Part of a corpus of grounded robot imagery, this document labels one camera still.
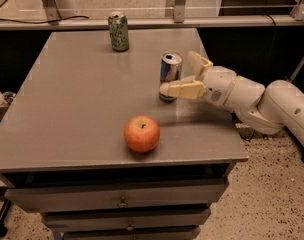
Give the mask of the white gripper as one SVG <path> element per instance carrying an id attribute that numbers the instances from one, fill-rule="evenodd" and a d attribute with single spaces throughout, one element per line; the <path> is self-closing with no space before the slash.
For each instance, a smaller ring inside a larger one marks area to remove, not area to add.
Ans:
<path id="1" fill-rule="evenodd" d="M 209 59 L 194 51 L 188 52 L 188 61 L 196 77 L 203 74 L 203 82 L 197 80 L 195 76 L 189 76 L 163 83 L 159 88 L 160 93 L 164 96 L 184 99 L 197 99 L 205 94 L 204 99 L 207 102 L 222 106 L 237 74 L 225 67 L 213 66 Z"/>

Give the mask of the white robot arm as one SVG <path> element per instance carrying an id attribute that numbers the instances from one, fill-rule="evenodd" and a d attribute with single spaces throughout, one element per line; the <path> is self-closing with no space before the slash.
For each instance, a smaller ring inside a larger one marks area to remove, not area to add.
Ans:
<path id="1" fill-rule="evenodd" d="M 215 66 L 191 51 L 188 61 L 194 71 L 181 80 L 166 81 L 160 93 L 174 98 L 197 99 L 233 112 L 254 130 L 273 135 L 286 127 L 304 147 L 304 93 L 285 80 L 267 86 Z"/>

